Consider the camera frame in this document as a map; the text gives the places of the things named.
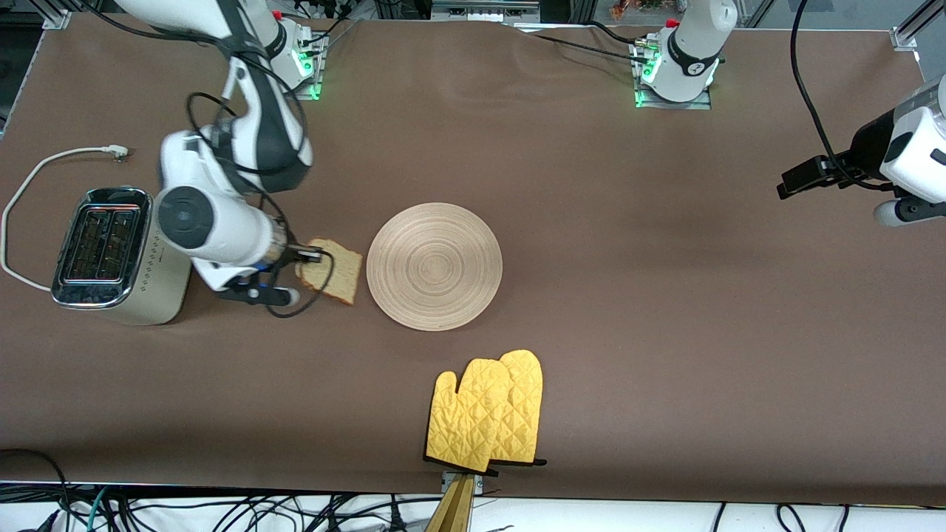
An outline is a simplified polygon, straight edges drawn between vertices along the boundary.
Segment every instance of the brown table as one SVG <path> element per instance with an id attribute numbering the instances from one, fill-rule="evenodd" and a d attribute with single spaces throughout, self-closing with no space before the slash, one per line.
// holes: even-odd
<path id="1" fill-rule="evenodd" d="M 885 33 L 801 41 L 839 150 L 920 84 Z M 359 24 L 306 104 L 317 163 L 277 200 L 300 237 L 362 253 L 404 208 L 467 207 L 502 247 L 493 304 L 418 332 L 362 278 L 354 308 L 278 321 L 194 276 L 176 322 L 128 328 L 0 275 L 0 444 L 77 480 L 436 491 L 437 374 L 529 348 L 549 465 L 504 470 L 502 495 L 943 503 L 946 225 L 879 227 L 886 196 L 857 189 L 780 202 L 780 173 L 822 152 L 788 32 L 737 31 L 726 54 L 711 112 L 640 110 L 620 60 L 489 23 Z M 14 267 L 52 276 L 86 189 L 156 192 L 184 97 L 224 73 L 214 49 L 86 15 L 48 33 L 0 142 L 0 199 L 48 154 L 137 153 L 46 169 L 11 220 Z M 50 474 L 0 463 L 19 476 Z"/>

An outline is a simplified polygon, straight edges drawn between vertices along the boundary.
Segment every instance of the slice of bread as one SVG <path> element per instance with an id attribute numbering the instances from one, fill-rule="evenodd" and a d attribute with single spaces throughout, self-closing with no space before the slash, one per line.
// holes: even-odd
<path id="1" fill-rule="evenodd" d="M 308 245 L 321 247 L 335 258 L 335 271 L 325 287 L 325 295 L 345 305 L 354 305 L 361 274 L 361 254 L 344 248 L 332 239 L 312 239 Z M 296 263 L 296 275 L 307 288 L 318 292 L 325 283 L 330 263 L 328 257 L 323 257 L 322 262 Z"/>

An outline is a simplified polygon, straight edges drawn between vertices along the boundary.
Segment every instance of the silver toaster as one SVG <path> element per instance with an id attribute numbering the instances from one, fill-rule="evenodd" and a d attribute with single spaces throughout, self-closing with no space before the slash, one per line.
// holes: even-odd
<path id="1" fill-rule="evenodd" d="M 165 243 L 151 196 L 131 187 L 88 191 L 62 243 L 53 299 L 128 325 L 170 321 L 184 301 L 190 258 Z"/>

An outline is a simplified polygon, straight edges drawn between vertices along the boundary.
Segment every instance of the yellow oven mitt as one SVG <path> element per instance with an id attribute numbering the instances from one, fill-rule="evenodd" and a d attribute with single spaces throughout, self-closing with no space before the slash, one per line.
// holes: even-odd
<path id="1" fill-rule="evenodd" d="M 499 362 L 509 370 L 512 386 L 493 446 L 493 460 L 531 466 L 538 443 L 542 366 L 533 352 L 525 349 L 506 353 Z"/>
<path id="2" fill-rule="evenodd" d="M 509 370 L 497 361 L 470 361 L 459 389 L 456 374 L 441 373 L 430 403 L 426 458 L 462 470 L 486 472 L 511 386 Z"/>

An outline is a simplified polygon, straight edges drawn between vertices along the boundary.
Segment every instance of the teal cable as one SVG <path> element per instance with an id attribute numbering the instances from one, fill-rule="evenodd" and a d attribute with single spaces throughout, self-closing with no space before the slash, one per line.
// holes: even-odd
<path id="1" fill-rule="evenodd" d="M 108 488 L 109 488 L 108 486 L 102 488 L 98 492 L 98 495 L 96 495 L 96 499 L 92 502 L 92 509 L 89 510 L 89 522 L 85 524 L 85 532 L 92 532 L 93 530 L 95 530 L 95 521 L 96 521 L 96 513 L 98 513 L 98 506 L 102 504 L 102 496 L 105 495 L 105 490 Z"/>

